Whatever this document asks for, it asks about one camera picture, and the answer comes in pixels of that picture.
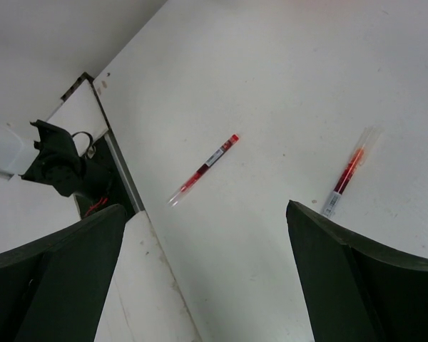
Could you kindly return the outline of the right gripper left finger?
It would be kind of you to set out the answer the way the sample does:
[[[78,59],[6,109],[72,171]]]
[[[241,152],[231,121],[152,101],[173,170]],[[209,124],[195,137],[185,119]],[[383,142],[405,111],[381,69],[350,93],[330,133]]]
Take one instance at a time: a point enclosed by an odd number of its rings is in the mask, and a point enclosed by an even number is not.
[[[0,341],[93,341],[125,225],[115,204],[0,253]]]

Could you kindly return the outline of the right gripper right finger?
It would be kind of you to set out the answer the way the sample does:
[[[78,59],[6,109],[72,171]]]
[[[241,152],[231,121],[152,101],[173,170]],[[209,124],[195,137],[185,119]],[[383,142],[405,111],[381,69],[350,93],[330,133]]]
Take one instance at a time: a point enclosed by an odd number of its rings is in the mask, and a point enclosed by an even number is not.
[[[288,234],[316,341],[428,341],[428,259],[291,201]]]

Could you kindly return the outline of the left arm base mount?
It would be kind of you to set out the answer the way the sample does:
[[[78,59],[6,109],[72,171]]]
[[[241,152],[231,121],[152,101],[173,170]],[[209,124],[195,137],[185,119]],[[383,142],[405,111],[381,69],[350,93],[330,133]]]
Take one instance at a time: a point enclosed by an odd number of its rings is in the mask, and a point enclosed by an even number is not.
[[[115,204],[125,208],[127,219],[138,213],[138,199],[106,138],[95,141],[86,131],[70,134],[42,120],[31,126],[39,133],[34,142],[38,154],[21,179],[51,186],[63,197],[72,196],[81,219]]]

